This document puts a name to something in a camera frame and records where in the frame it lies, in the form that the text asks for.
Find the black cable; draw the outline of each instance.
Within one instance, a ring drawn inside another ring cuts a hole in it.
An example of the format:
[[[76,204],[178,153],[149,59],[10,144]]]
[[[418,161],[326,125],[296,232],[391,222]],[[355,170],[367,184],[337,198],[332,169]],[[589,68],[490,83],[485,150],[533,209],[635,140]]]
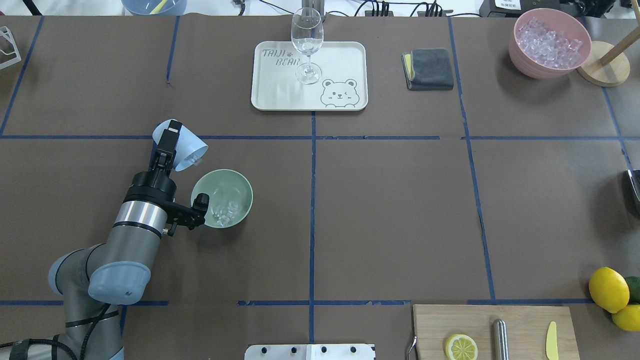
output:
[[[102,308],[102,311],[100,312],[100,315],[97,317],[97,319],[95,321],[93,321],[91,323],[91,327],[89,327],[89,330],[87,330],[86,335],[84,335],[84,340],[82,342],[82,347],[80,348],[80,360],[84,360],[84,355],[86,354],[86,345],[89,342],[89,337],[91,336],[91,333],[95,329],[95,326],[98,325],[100,320],[102,320],[102,317],[104,316],[104,314],[109,309],[109,306],[111,306],[111,304],[104,304],[104,307]]]
[[[434,16],[437,9],[438,9],[438,0],[435,0],[433,1],[433,4],[431,4],[431,8],[429,9],[429,14],[427,16],[429,17]]]
[[[331,11],[331,12],[327,12],[327,13],[341,13],[341,14],[343,14],[343,15],[344,15],[344,16],[346,16],[346,17],[348,17],[348,16],[349,16],[349,15],[347,15],[347,14],[345,14],[345,13],[343,13],[343,12],[339,12],[339,11],[337,11],[337,10],[334,10],[334,11]]]
[[[360,9],[362,9],[362,7],[364,6],[364,4],[368,3],[369,0],[366,0],[364,3],[360,4],[360,6],[358,6],[358,8],[356,9],[356,13],[353,14],[353,16],[358,16],[358,12],[360,11]]]
[[[578,5],[578,7],[580,8],[580,15],[579,16],[584,16],[585,14],[587,14],[587,6],[584,4],[584,1],[575,0],[573,3]]]
[[[413,8],[413,11],[411,12],[411,15],[409,15],[409,17],[413,16],[413,14],[415,13],[416,10],[418,10],[420,5],[426,5],[427,6],[427,11],[429,11],[429,3],[419,3],[418,5],[415,6],[415,8]]]
[[[482,17],[482,15],[478,14],[478,13],[455,13],[452,15],[447,15],[448,17],[452,17],[452,16],[460,16],[460,15],[475,15],[478,17]]]
[[[0,345],[0,348],[13,346],[13,342],[2,344],[2,345]],[[62,349],[62,351],[66,352],[67,355],[69,355],[69,357],[71,358],[71,360],[77,360],[78,359],[76,357],[76,355],[74,354],[73,350],[71,350],[70,347],[68,347],[64,343],[61,343],[60,341],[54,341],[54,340],[50,340],[50,339],[29,339],[29,345],[32,345],[32,344],[50,345],[52,347],[58,347],[58,348]]]
[[[22,2],[27,6],[27,9],[29,9],[32,15],[42,15],[36,4],[33,3],[33,0],[22,0]]]
[[[268,2],[267,2],[267,1],[265,1],[265,0],[259,0],[259,1],[260,1],[261,3],[265,3],[265,4],[267,4],[267,5],[273,6],[274,8],[278,8],[278,9],[280,9],[280,10],[284,11],[284,12],[287,12],[287,13],[293,14],[293,13],[292,13],[292,12],[290,12],[289,10],[287,10],[287,9],[283,9],[283,8],[279,7],[278,5],[268,3]]]

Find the table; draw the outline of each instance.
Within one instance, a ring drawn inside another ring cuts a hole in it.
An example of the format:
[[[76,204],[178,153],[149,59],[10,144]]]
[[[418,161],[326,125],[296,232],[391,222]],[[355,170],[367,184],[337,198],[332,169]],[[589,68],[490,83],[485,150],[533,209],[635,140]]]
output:
[[[239,359],[249,344],[375,343],[401,358],[411,304],[571,309],[582,359],[634,354],[588,299],[591,273],[640,274],[622,173],[640,168],[638,50],[629,80],[538,81],[508,58],[513,19],[329,15],[367,49],[363,111],[261,112],[263,40],[290,17],[4,17],[23,62],[0,72],[0,339],[63,331],[58,257],[105,241],[150,134],[176,118],[209,145],[176,202],[233,168],[252,183],[230,229],[163,238],[143,301],[122,309],[130,359]],[[617,42],[634,20],[585,19]],[[406,90],[401,53],[451,52],[453,91]]]
[[[279,6],[287,11],[294,12],[300,8],[301,0],[272,0],[268,1],[275,6]],[[44,15],[131,15],[122,6],[121,0],[60,0],[55,3],[46,0],[34,0],[34,3]],[[244,15],[283,15],[285,11],[278,9],[258,0],[248,0],[245,2]],[[340,11],[348,15],[353,15],[362,2],[360,0],[325,0],[325,11]],[[420,1],[397,1],[397,3],[414,4],[393,4],[390,9],[395,16],[409,16],[415,4]],[[477,13],[483,0],[440,0],[438,2],[446,10],[453,10],[455,13]],[[362,8],[360,16],[364,16],[365,10],[371,10],[371,4]],[[0,8],[7,15],[31,15],[22,1],[10,4],[3,4]],[[616,16],[627,16],[628,9],[615,6]],[[188,0],[185,13],[201,13],[205,15],[238,15],[240,6],[235,5],[232,0],[210,1],[210,0]]]

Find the glass base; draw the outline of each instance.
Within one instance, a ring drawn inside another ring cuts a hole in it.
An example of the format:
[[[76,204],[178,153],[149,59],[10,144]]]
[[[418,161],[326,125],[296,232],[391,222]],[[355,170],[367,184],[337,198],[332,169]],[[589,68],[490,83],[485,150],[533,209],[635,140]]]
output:
[[[304,63],[296,69],[296,78],[303,84],[311,85],[320,80],[322,70],[316,63]]]

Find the lemon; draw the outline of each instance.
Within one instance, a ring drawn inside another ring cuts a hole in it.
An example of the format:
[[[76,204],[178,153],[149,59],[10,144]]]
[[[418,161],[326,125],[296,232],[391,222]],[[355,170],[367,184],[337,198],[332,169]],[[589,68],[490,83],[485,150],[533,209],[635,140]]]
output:
[[[625,277],[627,285],[629,285],[629,302],[637,302],[640,304],[640,277]]]
[[[627,305],[611,315],[613,322],[625,331],[640,331],[640,305]]]
[[[589,293],[593,301],[615,314],[629,303],[629,287],[625,278],[611,268],[599,268],[589,280]]]
[[[453,334],[444,344],[444,353],[449,360],[476,360],[478,346],[467,335]]]

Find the yellow knife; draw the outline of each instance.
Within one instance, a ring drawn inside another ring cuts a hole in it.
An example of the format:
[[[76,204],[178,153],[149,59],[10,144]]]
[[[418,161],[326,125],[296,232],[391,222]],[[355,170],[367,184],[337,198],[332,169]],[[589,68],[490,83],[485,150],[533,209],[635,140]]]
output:
[[[160,12],[162,8],[164,8],[164,4],[166,4],[167,0],[162,0],[160,3],[149,13],[150,15],[154,15]]]
[[[558,360],[558,340],[556,333],[556,322],[549,323],[549,329],[547,329],[547,358],[549,360]]]

